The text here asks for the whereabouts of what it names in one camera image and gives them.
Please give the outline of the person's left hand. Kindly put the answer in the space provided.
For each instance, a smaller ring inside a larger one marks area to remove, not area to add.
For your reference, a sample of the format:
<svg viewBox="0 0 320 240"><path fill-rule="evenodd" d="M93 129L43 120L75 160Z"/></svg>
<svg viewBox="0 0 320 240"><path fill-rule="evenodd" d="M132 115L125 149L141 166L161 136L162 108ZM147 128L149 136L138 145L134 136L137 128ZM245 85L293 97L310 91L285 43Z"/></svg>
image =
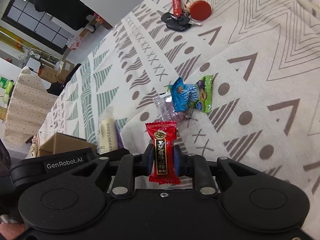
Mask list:
<svg viewBox="0 0 320 240"><path fill-rule="evenodd" d="M25 232L26 226L24 224L0 224L1 239L12 240Z"/></svg>

